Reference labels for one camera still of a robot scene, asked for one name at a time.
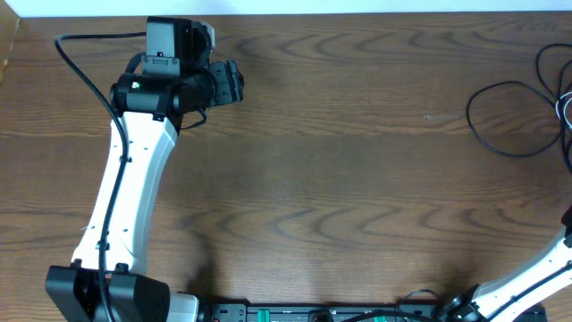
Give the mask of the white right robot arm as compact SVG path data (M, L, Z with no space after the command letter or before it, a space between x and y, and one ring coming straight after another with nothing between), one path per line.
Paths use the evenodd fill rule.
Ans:
M474 285L436 312L443 321L513 321L571 284L571 221L525 264L502 278Z

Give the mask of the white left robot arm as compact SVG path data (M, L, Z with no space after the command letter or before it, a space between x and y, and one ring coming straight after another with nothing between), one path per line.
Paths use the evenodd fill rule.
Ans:
M201 321L197 296L147 276L148 236L165 164L189 112L240 102L244 78L233 60L172 73L132 69L111 87L114 119L104 177L67 267L51 266L46 292L68 321Z

